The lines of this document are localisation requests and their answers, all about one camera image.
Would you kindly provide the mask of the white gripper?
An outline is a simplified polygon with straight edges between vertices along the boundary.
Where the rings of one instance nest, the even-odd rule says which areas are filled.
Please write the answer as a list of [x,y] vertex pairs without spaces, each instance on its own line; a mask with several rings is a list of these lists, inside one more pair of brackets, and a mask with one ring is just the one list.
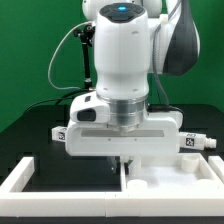
[[95,92],[70,107],[65,149],[71,156],[120,156],[126,172],[133,156],[171,156],[180,150],[179,111],[149,112],[143,99],[111,100]]

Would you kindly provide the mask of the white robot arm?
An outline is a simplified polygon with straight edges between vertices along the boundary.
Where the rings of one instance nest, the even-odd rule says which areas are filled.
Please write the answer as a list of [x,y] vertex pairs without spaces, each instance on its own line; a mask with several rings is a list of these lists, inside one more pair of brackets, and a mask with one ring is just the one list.
[[147,110],[147,74],[182,75],[200,40],[189,0],[83,0],[93,36],[96,90],[74,99],[66,131],[71,156],[173,156],[183,115]]

